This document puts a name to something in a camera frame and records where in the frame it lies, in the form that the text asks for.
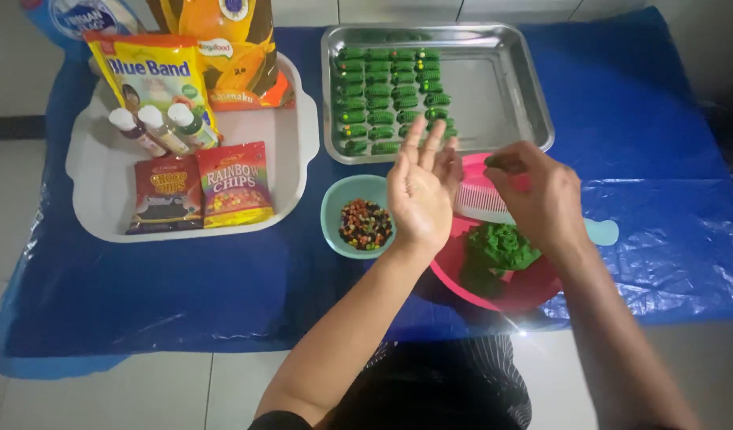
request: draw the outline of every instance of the pink plastic bowl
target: pink plastic bowl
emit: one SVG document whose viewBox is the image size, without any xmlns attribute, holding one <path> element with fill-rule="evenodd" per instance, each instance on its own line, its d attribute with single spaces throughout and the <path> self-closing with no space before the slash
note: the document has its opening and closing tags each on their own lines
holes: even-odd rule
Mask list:
<svg viewBox="0 0 733 430">
<path fill-rule="evenodd" d="M 488 154 L 474 154 L 462 159 L 466 184 L 493 188 L 489 180 L 483 176 L 483 170 L 486 168 L 483 161 L 486 156 Z M 537 259 L 525 270 L 507 272 L 502 277 L 505 281 L 503 293 L 495 300 L 478 297 L 460 287 L 459 273 L 465 257 L 465 233 L 471 227 L 479 226 L 481 223 L 483 221 L 454 216 L 449 239 L 444 249 L 438 252 L 430 264 L 430 268 L 438 279 L 453 293 L 481 308 L 514 312 L 533 309 L 553 298 L 562 289 L 558 274 L 544 257 Z"/>
</svg>

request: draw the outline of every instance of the person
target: person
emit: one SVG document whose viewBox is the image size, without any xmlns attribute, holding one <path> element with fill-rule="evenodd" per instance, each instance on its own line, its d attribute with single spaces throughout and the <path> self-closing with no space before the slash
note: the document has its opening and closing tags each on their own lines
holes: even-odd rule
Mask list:
<svg viewBox="0 0 733 430">
<path fill-rule="evenodd" d="M 292 349 L 251 430 L 528 427 L 531 405 L 508 337 L 381 343 L 448 239 L 462 179 L 456 139 L 437 153 L 444 122 L 419 147 L 426 125 L 421 116 L 412 124 L 388 174 L 393 244 Z M 698 429 L 587 236 L 576 174 L 530 142 L 493 156 L 517 158 L 530 175 L 529 190 L 517 191 L 508 172 L 484 172 L 558 272 L 600 428 Z"/>
</svg>

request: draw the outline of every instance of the blue band margarine package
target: blue band margarine package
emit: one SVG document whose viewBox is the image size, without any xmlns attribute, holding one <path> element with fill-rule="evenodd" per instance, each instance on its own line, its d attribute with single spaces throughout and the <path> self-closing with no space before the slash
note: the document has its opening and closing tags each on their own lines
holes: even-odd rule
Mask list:
<svg viewBox="0 0 733 430">
<path fill-rule="evenodd" d="M 120 106 L 133 114 L 152 105 L 167 115 L 175 103 L 185 105 L 216 133 L 194 37 L 175 34 L 106 36 L 85 33 L 96 62 Z"/>
<path fill-rule="evenodd" d="M 106 35 L 146 32 L 122 0 L 21 0 L 20 4 L 28 19 L 75 61 L 91 57 L 84 31 Z"/>
</svg>

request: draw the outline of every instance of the small plastic bottle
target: small plastic bottle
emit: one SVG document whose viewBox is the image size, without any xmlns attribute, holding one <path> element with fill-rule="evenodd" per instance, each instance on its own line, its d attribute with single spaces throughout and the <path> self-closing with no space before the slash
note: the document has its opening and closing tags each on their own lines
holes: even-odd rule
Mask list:
<svg viewBox="0 0 733 430">
<path fill-rule="evenodd" d="M 218 136 L 202 118 L 195 116 L 183 103 L 173 103 L 168 109 L 168 116 L 178 125 L 177 130 L 187 142 L 199 149 L 210 149 L 218 146 Z"/>
<path fill-rule="evenodd" d="M 138 119 L 146 124 L 154 137 L 158 138 L 173 154 L 186 155 L 189 153 L 189 146 L 178 138 L 162 119 L 162 112 L 155 106 L 143 106 L 138 111 Z"/>
<path fill-rule="evenodd" d="M 109 122 L 120 129 L 123 136 L 137 141 L 152 157 L 157 158 L 168 154 L 168 151 L 151 139 L 143 123 L 128 109 L 117 108 L 110 112 Z"/>
</svg>

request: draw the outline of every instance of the white plastic comb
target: white plastic comb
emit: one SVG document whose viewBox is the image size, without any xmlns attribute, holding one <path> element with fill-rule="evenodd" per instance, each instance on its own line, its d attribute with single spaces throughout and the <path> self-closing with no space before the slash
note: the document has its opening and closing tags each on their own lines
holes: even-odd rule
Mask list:
<svg viewBox="0 0 733 430">
<path fill-rule="evenodd" d="M 482 185 L 460 184 L 454 211 L 463 217 L 490 223 L 515 224 L 505 201 L 495 188 Z M 596 245 L 609 246 L 619 239 L 619 225 L 613 220 L 593 221 L 584 218 L 587 234 Z"/>
</svg>

